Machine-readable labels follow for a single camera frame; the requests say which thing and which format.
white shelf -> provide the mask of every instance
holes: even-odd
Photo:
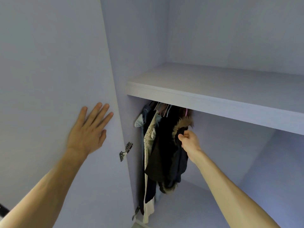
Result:
[[[164,63],[127,94],[304,135],[304,76]]]

metal hinge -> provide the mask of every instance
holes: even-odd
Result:
[[[135,210],[135,214],[132,216],[132,221],[134,220],[134,218],[135,218],[136,215],[138,214],[139,210],[140,210],[140,207],[138,206],[138,207],[136,208],[136,210]]]
[[[125,152],[120,152],[119,153],[119,157],[120,157],[120,161],[122,162],[123,161],[123,158],[129,153],[130,149],[132,148],[133,146],[133,143],[131,142],[128,142],[128,144],[126,145],[126,149],[125,149]]]

person's left hand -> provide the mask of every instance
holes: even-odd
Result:
[[[67,141],[68,153],[72,153],[73,156],[79,155],[80,158],[86,159],[90,153],[102,146],[106,138],[104,127],[113,117],[113,112],[104,118],[109,109],[109,104],[105,104],[102,109],[101,107],[102,103],[97,103],[86,121],[85,117],[88,108],[82,107]]]

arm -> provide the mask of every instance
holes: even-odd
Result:
[[[66,194],[87,156],[99,149],[105,138],[105,125],[113,113],[106,114],[109,105],[102,110],[98,103],[87,121],[87,108],[80,111],[72,128],[67,149],[62,159],[0,222],[0,228],[51,228],[56,222]]]
[[[200,169],[220,210],[231,228],[279,228],[278,224],[238,188],[201,150],[192,131],[178,136],[188,157]]]

white door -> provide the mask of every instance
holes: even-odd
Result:
[[[0,203],[12,208],[58,161],[82,106],[109,103],[103,147],[55,227],[132,226],[134,205],[100,0],[0,0]]]

